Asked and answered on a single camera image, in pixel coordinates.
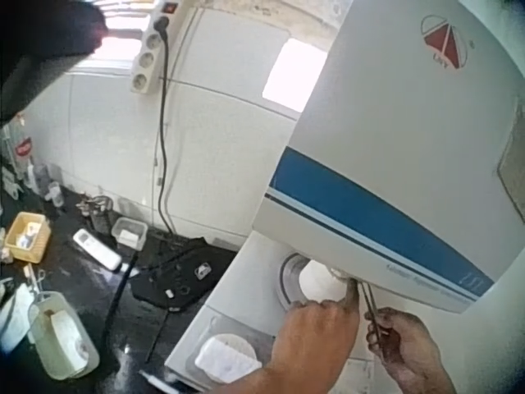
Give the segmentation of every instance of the hand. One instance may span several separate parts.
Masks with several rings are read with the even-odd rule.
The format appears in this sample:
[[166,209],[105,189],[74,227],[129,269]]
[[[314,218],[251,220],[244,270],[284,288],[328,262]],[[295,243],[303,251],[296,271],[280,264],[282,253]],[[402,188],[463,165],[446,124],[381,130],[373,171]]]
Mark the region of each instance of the hand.
[[386,372],[405,394],[455,393],[443,368],[437,344],[420,318],[392,308],[378,310],[381,330],[378,343],[373,325],[368,325],[368,349],[377,355]]
[[265,368],[283,392],[326,394],[336,384],[358,333],[357,283],[352,289],[340,303],[309,301],[286,315]]

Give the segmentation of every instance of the tweezers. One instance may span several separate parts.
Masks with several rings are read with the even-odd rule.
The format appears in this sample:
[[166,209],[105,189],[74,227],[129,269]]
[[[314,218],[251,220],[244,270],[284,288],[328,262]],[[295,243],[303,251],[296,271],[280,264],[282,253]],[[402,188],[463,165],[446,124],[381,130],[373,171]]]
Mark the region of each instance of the tweezers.
[[361,290],[363,291],[364,300],[367,303],[368,313],[370,314],[372,326],[374,327],[374,333],[377,337],[377,343],[379,344],[379,348],[381,349],[381,356],[383,356],[381,330],[379,329],[379,324],[377,324],[377,305],[376,300],[374,299],[372,288],[368,283],[365,287],[364,283],[361,281],[359,281],[359,285],[361,285]]

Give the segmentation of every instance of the yellow basket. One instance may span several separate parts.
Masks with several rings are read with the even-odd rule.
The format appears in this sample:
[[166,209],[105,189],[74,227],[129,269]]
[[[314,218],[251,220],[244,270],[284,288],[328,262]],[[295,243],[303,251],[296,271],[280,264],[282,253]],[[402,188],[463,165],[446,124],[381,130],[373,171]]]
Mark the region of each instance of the yellow basket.
[[[33,240],[31,249],[22,249],[16,246],[16,238],[24,232],[27,225],[31,222],[40,223],[40,231]],[[5,246],[9,248],[15,259],[28,261],[30,263],[40,263],[43,257],[43,252],[46,251],[49,237],[51,236],[51,228],[48,220],[44,215],[38,213],[20,212],[16,215],[16,219],[11,224],[11,228],[7,233]]]

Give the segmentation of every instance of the black countertop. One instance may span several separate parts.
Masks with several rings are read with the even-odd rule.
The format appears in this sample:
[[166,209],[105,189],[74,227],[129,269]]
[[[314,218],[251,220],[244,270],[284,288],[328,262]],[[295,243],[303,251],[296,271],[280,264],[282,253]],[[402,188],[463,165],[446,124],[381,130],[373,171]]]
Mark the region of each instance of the black countertop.
[[[45,271],[42,281],[44,290],[60,291],[75,308],[87,332],[95,344],[100,341],[108,307],[122,278],[121,273],[110,273],[101,265],[72,247],[71,238],[82,227],[82,217],[75,208],[79,196],[66,195],[66,208],[56,210],[31,193],[25,193],[23,201],[14,201],[2,191],[3,215],[0,225],[9,228],[18,212],[44,213],[51,219],[52,236],[43,261],[38,265]],[[147,267],[158,260],[160,254],[172,253],[180,243],[162,240],[160,231],[150,231],[142,252],[139,253],[137,267]],[[18,283],[23,281],[22,267],[15,262],[4,265],[0,277],[14,276]],[[99,367],[86,377],[65,382],[52,380],[43,370],[38,355],[25,339],[12,353],[9,363],[16,364],[26,376],[30,376],[32,386],[39,392],[47,393],[153,393],[156,389],[146,383],[138,374],[140,369],[159,378],[173,382],[175,377],[163,364],[185,329],[197,314],[207,296],[191,305],[184,312],[171,313],[159,337],[149,363],[145,357],[159,328],[165,311],[150,304],[136,300],[126,285],[110,332],[108,352],[101,356]],[[175,385],[182,392],[187,387]]]

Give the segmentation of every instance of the remote control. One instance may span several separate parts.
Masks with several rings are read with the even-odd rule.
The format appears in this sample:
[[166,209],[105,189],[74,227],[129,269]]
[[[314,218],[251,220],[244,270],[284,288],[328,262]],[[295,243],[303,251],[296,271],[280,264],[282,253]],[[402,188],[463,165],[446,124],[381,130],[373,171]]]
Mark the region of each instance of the remote control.
[[110,271],[115,271],[121,265],[122,257],[85,229],[78,230],[73,236],[73,241]]

